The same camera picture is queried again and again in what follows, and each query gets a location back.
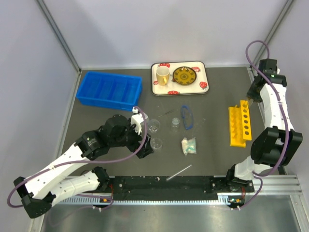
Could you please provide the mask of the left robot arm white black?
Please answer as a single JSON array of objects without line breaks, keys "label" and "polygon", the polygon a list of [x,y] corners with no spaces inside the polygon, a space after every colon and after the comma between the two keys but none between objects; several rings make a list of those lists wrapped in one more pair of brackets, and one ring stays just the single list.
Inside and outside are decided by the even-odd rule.
[{"label": "left robot arm white black", "polygon": [[67,151],[41,171],[14,180],[14,190],[29,218],[38,218],[59,202],[88,191],[106,191],[110,178],[102,164],[139,159],[153,153],[148,116],[114,115],[96,130],[85,132]]}]

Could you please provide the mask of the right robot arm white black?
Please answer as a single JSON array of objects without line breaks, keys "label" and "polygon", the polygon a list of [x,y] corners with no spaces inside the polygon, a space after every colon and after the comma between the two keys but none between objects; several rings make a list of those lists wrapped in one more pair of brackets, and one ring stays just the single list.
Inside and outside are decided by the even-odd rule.
[{"label": "right robot arm white black", "polygon": [[250,155],[233,165],[226,174],[225,185],[230,191],[247,187],[254,175],[271,171],[275,166],[286,166],[303,141],[290,122],[285,100],[287,81],[279,74],[275,59],[262,59],[254,77],[247,100],[239,106],[229,107],[230,145],[245,147],[252,139],[249,101],[264,106],[265,129],[254,140]]}]

